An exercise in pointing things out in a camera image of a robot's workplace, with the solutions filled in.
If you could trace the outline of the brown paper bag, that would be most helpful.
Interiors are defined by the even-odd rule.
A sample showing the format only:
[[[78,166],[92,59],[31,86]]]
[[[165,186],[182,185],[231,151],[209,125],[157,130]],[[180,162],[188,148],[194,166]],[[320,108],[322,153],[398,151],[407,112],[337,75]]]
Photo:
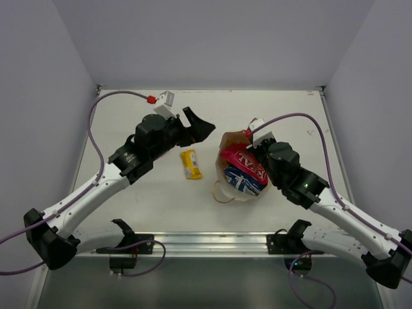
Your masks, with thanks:
[[[216,202],[257,200],[271,188],[262,165],[247,149],[249,145],[242,131],[223,134],[215,162],[218,179],[212,187],[212,197]]]

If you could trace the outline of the large red snack bag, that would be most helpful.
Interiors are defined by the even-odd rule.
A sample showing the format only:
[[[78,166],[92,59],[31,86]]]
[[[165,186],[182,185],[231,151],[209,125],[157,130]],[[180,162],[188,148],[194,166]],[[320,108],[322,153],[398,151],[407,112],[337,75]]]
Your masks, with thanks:
[[[268,185],[268,176],[256,157],[247,149],[247,144],[232,144],[220,152],[220,158],[226,163],[237,167],[257,180],[263,188]]]

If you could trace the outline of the yellow snack packet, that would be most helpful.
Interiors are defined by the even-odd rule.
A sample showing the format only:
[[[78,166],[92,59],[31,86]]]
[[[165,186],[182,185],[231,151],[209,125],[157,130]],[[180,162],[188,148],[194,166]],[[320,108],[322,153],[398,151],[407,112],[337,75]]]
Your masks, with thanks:
[[[197,163],[196,151],[193,148],[183,150],[180,153],[185,177],[187,180],[200,180],[203,175]]]

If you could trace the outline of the blue white snack bag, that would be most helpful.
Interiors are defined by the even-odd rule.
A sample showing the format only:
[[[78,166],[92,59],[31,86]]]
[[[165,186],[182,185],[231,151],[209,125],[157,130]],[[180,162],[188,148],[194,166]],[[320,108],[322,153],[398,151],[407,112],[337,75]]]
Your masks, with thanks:
[[[240,192],[257,196],[263,190],[263,186],[257,180],[237,167],[230,165],[224,169],[224,173],[227,182]]]

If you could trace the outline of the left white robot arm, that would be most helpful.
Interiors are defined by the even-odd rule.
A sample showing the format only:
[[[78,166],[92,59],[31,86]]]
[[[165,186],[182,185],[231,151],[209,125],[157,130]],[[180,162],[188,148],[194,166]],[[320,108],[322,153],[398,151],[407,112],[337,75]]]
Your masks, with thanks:
[[[72,192],[60,204],[42,212],[30,209],[24,216],[26,239],[50,270],[57,270],[77,255],[80,240],[75,229],[106,200],[133,185],[147,174],[155,160],[174,147],[187,147],[204,141],[215,125],[196,116],[191,108],[178,115],[146,115],[125,144],[111,155],[95,177]]]

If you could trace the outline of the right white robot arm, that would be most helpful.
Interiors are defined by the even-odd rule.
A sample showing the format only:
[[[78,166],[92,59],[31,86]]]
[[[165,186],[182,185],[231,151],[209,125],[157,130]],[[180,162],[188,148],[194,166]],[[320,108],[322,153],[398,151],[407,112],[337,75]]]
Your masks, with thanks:
[[[411,261],[411,231],[399,231],[372,218],[335,190],[331,180],[305,169],[290,144],[273,138],[249,148],[282,195],[340,227],[342,233],[322,235],[311,224],[293,225],[286,244],[292,252],[317,250],[365,265],[375,282],[398,288]]]

